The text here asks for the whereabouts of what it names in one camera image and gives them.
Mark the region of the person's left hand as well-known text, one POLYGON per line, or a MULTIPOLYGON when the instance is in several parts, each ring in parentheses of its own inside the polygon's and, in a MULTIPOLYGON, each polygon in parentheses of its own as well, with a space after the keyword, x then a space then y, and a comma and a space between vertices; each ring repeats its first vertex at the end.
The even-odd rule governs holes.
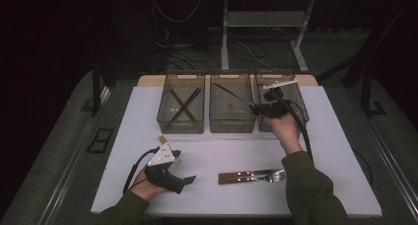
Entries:
POLYGON ((167 192, 165 188, 158 187, 150 183, 143 170, 141 170, 136 176, 134 183, 130 188, 130 191, 145 200, 151 200, 156 195, 163 192, 167 192))

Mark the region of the smoky clear plastic bin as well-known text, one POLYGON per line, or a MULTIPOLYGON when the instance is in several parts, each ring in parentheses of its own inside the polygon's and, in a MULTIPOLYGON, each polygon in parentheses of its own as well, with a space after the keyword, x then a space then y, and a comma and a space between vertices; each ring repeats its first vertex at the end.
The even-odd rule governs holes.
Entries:
POLYGON ((202 70, 171 70, 167 72, 157 122, 163 134, 202 134, 204 132, 205 72, 202 70), (166 125, 180 109, 179 103, 170 93, 173 89, 185 102, 193 91, 201 92, 188 106, 196 121, 192 122, 183 112, 169 128, 166 125))
MULTIPOLYGON (((265 103, 265 100, 263 98, 264 90, 262 89, 262 86, 264 84, 271 84, 278 81, 290 81, 290 80, 296 80, 297 78, 292 70, 256 70, 255 71, 255 103, 265 103)), ((302 93, 299 88, 298 81, 296 84, 291 84, 285 87, 282 87, 282 91, 284 94, 283 99, 284 100, 290 100, 291 101, 291 107, 294 111, 294 114, 299 118, 297 120, 297 123, 300 123, 302 126, 306 126, 307 122, 310 120, 304 99, 302 97, 302 93)), ((265 122, 264 120, 265 116, 262 116, 261 114, 257 117, 258 121, 258 130, 260 132, 271 132, 272 128, 271 126, 265 122)))
POLYGON ((249 105, 214 86, 214 83, 253 103, 249 72, 234 69, 210 72, 209 120, 212 133, 252 133, 255 115, 249 105))

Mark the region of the grey metal desk frame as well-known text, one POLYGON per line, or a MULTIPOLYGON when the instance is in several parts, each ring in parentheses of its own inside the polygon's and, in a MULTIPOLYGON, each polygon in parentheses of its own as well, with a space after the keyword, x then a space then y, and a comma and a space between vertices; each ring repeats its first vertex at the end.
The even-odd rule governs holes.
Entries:
POLYGON ((223 69, 230 67, 228 32, 229 28, 297 28, 298 35, 290 41, 290 45, 302 73, 308 73, 309 68, 301 52, 301 44, 310 22, 316 0, 306 0, 303 8, 285 8, 281 0, 279 8, 262 8, 260 11, 236 11, 231 10, 229 3, 232 0, 224 0, 223 26, 221 44, 221 63, 223 69))

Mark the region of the wooden-handled fork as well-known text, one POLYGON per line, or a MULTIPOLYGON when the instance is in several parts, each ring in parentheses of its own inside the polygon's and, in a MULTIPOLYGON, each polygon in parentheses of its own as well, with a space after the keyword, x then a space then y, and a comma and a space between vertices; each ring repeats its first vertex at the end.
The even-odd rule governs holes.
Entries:
POLYGON ((219 179, 228 179, 236 177, 251 177, 251 176, 260 176, 260 175, 269 175, 275 173, 285 173, 284 169, 268 169, 268 170, 255 170, 255 171, 239 171, 239 172, 228 172, 220 173, 218 175, 219 179))

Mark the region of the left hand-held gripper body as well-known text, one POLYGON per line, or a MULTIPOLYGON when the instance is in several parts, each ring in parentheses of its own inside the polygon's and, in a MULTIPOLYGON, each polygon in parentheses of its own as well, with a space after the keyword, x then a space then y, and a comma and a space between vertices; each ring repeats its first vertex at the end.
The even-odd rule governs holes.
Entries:
POLYGON ((184 180, 172 175, 169 171, 175 159, 176 155, 168 143, 159 147, 145 167, 148 181, 157 187, 181 193, 185 186, 184 180))

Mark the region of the brown chopstick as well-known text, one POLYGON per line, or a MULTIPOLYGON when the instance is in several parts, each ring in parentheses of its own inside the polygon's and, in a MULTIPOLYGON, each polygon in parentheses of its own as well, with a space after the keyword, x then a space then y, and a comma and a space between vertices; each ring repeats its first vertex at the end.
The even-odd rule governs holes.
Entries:
POLYGON ((172 117, 172 119, 170 121, 174 121, 176 120, 182 113, 185 113, 190 120, 192 121, 196 121, 195 117, 193 116, 193 114, 188 110, 188 105, 190 104, 191 98, 193 97, 192 95, 187 99, 187 101, 184 103, 180 97, 176 94, 176 92, 173 89, 170 89, 170 93, 173 95, 174 99, 179 103, 180 105, 180 109, 178 110, 178 112, 172 117))

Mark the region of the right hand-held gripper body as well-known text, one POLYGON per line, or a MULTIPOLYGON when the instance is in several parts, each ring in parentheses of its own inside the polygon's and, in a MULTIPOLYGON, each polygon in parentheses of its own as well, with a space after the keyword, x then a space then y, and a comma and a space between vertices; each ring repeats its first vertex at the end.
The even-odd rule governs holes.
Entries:
POLYGON ((271 84, 264 84, 262 89, 264 90, 263 98, 265 103, 260 103, 259 108, 257 110, 260 112, 262 116, 275 118, 281 117, 287 113, 293 113, 293 109, 291 107, 290 100, 284 100, 284 94, 282 91, 282 87, 296 84, 296 80, 290 81, 278 81, 271 84))

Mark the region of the black chopstick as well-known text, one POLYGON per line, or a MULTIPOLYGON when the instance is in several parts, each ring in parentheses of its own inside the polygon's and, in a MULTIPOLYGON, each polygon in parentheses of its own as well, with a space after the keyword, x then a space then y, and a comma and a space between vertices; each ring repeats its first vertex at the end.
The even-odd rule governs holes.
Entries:
MULTIPOLYGON (((191 98, 191 101, 190 101, 190 104, 191 104, 191 102, 198 96, 198 94, 201 92, 201 89, 199 89, 199 88, 196 88, 194 91, 193 91, 193 93, 191 94, 193 97, 191 98)), ((174 121, 169 121, 168 122, 168 124, 166 125, 166 128, 169 128, 170 126, 171 126, 171 124, 173 123, 174 121)))

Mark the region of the metal spoon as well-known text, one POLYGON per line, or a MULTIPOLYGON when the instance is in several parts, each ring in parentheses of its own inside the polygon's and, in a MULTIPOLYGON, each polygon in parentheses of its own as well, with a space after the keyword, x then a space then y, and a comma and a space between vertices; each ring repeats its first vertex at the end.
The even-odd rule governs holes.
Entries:
POLYGON ((225 87, 221 86, 220 84, 218 84, 218 83, 214 83, 213 85, 214 85, 214 86, 219 87, 221 90, 223 90, 223 91, 227 92, 228 94, 230 94, 230 95, 232 95, 232 96, 234 96, 234 97, 238 98, 239 100, 243 101, 243 102, 244 102, 244 103, 246 103, 247 105, 249 105, 249 106, 253 106, 253 103, 252 103, 252 102, 249 102, 249 101, 245 100, 244 98, 242 98, 242 97, 240 97, 239 95, 235 94, 234 92, 232 92, 232 91, 228 90, 227 88, 225 88, 225 87))

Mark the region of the person's right hand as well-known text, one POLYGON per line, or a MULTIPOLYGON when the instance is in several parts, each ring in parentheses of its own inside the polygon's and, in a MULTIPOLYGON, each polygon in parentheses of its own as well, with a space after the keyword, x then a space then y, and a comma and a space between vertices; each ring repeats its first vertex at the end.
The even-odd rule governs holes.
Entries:
POLYGON ((289 113, 281 117, 266 117, 264 120, 271 126, 274 135, 287 155, 303 150, 299 142, 300 129, 289 113))

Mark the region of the black metal stand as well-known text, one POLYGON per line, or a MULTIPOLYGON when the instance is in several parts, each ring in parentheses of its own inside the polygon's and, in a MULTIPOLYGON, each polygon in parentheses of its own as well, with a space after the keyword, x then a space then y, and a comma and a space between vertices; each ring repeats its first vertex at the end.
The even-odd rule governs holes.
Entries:
POLYGON ((362 80, 361 109, 367 118, 372 118, 374 115, 386 115, 381 103, 371 100, 373 74, 374 65, 370 65, 365 69, 362 80))
POLYGON ((97 62, 92 64, 92 97, 86 100, 81 108, 82 112, 90 112, 95 116, 101 107, 101 75, 97 62))

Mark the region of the wood-handled fork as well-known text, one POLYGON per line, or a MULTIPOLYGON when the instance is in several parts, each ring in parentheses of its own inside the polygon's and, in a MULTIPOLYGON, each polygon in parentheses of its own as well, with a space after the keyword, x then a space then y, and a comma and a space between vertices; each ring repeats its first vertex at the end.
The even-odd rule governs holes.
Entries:
POLYGON ((219 185, 229 185, 229 184, 241 184, 241 183, 251 183, 257 181, 266 181, 268 183, 278 183, 287 178, 287 174, 285 173, 275 173, 269 175, 260 175, 260 176, 251 176, 251 177, 236 177, 236 178, 228 178, 228 179, 219 179, 219 185))

